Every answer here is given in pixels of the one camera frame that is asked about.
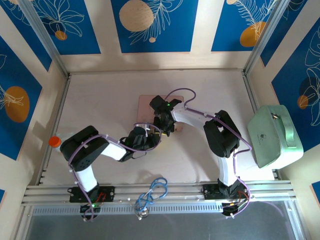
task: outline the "plastic bottle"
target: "plastic bottle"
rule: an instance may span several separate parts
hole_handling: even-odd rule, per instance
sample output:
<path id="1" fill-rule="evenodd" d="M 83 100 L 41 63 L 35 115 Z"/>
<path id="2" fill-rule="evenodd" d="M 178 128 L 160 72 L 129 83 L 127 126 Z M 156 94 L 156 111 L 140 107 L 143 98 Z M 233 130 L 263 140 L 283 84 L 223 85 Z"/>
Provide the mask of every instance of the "plastic bottle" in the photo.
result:
<path id="1" fill-rule="evenodd" d="M 57 152 L 61 153 L 60 151 L 60 146 L 61 144 L 71 138 L 74 135 L 73 132 L 70 133 L 66 133 L 66 134 L 56 134 L 56 136 L 52 136 L 49 139 L 49 146 L 51 146 L 54 150 L 56 150 Z"/>

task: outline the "blue cable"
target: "blue cable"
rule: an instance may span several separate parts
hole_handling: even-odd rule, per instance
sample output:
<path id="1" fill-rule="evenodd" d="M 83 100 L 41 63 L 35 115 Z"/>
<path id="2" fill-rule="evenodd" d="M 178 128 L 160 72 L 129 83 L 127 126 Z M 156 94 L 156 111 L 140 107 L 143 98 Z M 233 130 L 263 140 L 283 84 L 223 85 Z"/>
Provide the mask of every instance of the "blue cable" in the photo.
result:
<path id="1" fill-rule="evenodd" d="M 156 199 L 162 199 L 168 194 L 168 181 L 164 177 L 156 178 L 150 185 L 150 190 L 147 193 L 142 193 L 135 201 L 134 207 L 138 213 L 143 212 L 149 204 L 153 204 L 156 199 L 152 197 L 153 190 L 157 187 L 163 187 L 165 189 L 164 194 L 160 195 Z"/>

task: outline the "orange cap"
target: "orange cap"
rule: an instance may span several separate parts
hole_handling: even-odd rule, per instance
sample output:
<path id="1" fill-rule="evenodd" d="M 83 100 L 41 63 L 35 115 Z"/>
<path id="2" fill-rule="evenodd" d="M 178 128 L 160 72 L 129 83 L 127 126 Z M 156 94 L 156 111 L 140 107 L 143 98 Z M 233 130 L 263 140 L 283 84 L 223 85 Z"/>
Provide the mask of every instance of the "orange cap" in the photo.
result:
<path id="1" fill-rule="evenodd" d="M 52 136 L 49 139 L 49 145 L 53 148 L 57 148 L 61 145 L 61 139 L 57 136 Z"/>

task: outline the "mint green handbag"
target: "mint green handbag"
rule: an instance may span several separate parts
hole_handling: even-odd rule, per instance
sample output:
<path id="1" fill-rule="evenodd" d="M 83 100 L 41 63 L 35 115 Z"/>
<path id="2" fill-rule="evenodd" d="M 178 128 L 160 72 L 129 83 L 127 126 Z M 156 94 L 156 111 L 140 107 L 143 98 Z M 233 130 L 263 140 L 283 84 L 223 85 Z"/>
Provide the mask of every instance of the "mint green handbag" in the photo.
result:
<path id="1" fill-rule="evenodd" d="M 304 154 L 294 123 L 284 105 L 261 107 L 248 124 L 259 168 L 281 169 Z"/>

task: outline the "white table surface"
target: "white table surface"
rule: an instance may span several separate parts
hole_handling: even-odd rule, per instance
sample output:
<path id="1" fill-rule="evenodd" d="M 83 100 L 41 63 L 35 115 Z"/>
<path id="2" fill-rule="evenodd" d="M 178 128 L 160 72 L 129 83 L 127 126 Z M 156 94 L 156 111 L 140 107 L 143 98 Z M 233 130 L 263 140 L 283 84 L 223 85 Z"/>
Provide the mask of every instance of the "white table surface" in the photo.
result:
<path id="1" fill-rule="evenodd" d="M 159 70 L 73 75 L 57 133 L 76 133 L 92 125 L 114 139 L 128 136 L 137 120 L 140 95 L 166 95 L 177 88 L 191 88 L 197 97 L 188 105 L 204 112 L 229 113 L 242 136 L 250 141 L 247 124 L 254 115 L 239 70 Z M 175 92 L 185 100 L 188 91 Z M 240 150 L 246 146 L 240 142 Z M 184 125 L 182 132 L 164 136 L 146 156 L 117 162 L 99 156 L 92 164 L 100 184 L 151 183 L 163 176 L 169 182 L 216 181 L 218 159 L 211 152 L 205 132 Z M 237 172 L 245 181 L 273 180 L 270 169 L 259 169 L 253 153 L 238 156 Z M 61 153 L 52 151 L 44 185 L 70 185 L 74 179 Z"/>

